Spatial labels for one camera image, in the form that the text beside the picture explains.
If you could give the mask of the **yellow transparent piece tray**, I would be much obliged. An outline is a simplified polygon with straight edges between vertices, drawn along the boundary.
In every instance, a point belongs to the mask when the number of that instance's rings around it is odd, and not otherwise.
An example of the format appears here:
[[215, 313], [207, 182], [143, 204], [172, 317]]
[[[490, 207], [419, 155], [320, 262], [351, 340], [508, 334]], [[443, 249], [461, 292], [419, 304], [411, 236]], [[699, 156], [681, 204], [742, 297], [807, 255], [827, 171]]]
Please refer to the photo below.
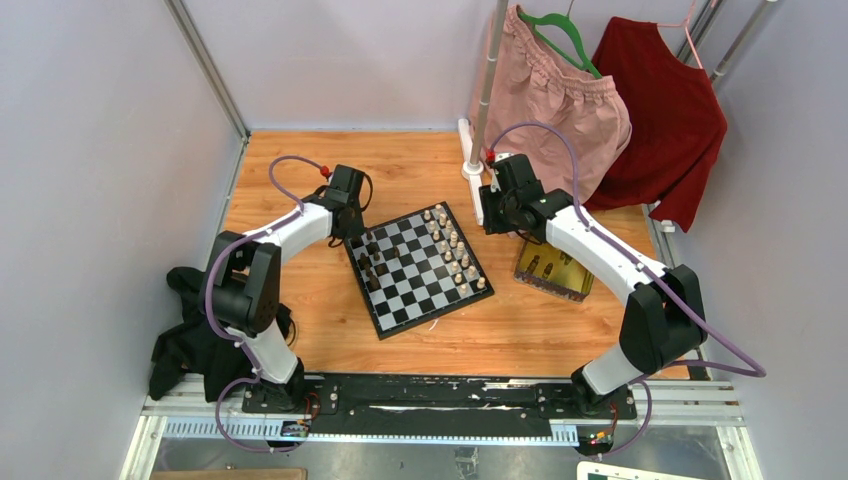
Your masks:
[[591, 293], [594, 276], [569, 254], [549, 244], [525, 241], [513, 278], [522, 284], [574, 303]]

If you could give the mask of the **dark chess piece cluster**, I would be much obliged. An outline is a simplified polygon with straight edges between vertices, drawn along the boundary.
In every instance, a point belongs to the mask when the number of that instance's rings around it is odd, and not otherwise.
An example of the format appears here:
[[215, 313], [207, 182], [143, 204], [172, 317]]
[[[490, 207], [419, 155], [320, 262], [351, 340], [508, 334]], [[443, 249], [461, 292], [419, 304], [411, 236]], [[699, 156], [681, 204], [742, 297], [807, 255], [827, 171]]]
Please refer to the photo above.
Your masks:
[[401, 244], [400, 233], [388, 228], [368, 230], [349, 241], [356, 272], [369, 292], [399, 282]]

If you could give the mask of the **black white chess board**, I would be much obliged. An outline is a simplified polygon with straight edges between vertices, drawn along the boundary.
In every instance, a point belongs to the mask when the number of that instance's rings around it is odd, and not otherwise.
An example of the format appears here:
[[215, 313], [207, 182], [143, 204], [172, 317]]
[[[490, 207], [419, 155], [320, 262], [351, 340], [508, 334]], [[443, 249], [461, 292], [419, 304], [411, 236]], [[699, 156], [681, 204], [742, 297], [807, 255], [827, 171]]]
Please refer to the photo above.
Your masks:
[[444, 297], [433, 300], [431, 294], [437, 291], [437, 287], [436, 285], [429, 287], [425, 285], [425, 281], [420, 276], [419, 266], [416, 265], [416, 261], [420, 260], [420, 265], [425, 266], [423, 262], [425, 255], [419, 252], [419, 234], [415, 231], [419, 221], [410, 220], [410, 218], [422, 213], [425, 208], [365, 229], [365, 233], [368, 230], [380, 228], [388, 228], [400, 233], [402, 238], [400, 257], [402, 273], [399, 282], [394, 285], [369, 292], [366, 289], [365, 282], [356, 272], [354, 256], [349, 246], [349, 241], [356, 237], [344, 241], [344, 247], [351, 261], [354, 277], [363, 295], [367, 313], [378, 338], [381, 340], [438, 319], [495, 294], [495, 289], [490, 283], [494, 293], [483, 298], [460, 300], [452, 304], [449, 304]]

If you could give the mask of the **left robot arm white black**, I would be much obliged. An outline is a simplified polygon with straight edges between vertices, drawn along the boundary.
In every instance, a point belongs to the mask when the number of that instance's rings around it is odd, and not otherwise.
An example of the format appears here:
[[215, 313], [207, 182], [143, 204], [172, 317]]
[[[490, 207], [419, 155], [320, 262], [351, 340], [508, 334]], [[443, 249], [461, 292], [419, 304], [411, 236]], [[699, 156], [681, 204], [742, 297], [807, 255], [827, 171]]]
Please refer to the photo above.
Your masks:
[[268, 388], [268, 400], [283, 413], [306, 400], [304, 367], [278, 324], [281, 268], [305, 248], [331, 245], [364, 233], [360, 198], [373, 182], [363, 171], [339, 165], [319, 169], [327, 180], [275, 221], [239, 234], [220, 233], [199, 291], [199, 310], [212, 331], [247, 357], [252, 384]]

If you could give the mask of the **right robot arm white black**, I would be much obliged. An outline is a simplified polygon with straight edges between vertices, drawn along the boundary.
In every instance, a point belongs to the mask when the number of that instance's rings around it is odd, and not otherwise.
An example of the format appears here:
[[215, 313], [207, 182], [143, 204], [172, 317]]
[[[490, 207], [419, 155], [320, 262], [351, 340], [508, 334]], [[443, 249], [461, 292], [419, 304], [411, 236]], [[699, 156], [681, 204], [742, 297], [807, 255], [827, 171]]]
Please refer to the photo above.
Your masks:
[[484, 230], [516, 232], [566, 253], [605, 284], [624, 305], [619, 338], [571, 375], [571, 403], [596, 417], [635, 379], [650, 376], [704, 343], [706, 330], [697, 275], [670, 269], [621, 243], [561, 189], [545, 192], [524, 154], [502, 154], [480, 187]]

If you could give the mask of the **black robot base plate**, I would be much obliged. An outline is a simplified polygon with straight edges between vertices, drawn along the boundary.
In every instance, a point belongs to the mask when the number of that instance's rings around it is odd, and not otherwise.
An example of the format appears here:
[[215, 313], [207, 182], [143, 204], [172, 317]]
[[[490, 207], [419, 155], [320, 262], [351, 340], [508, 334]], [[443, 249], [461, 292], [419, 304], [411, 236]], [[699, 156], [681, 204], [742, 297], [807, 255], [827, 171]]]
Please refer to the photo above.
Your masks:
[[547, 442], [582, 453], [610, 449], [617, 424], [637, 416], [632, 391], [594, 397], [568, 380], [312, 374], [300, 399], [247, 388], [249, 414], [303, 413], [312, 433], [435, 443]]

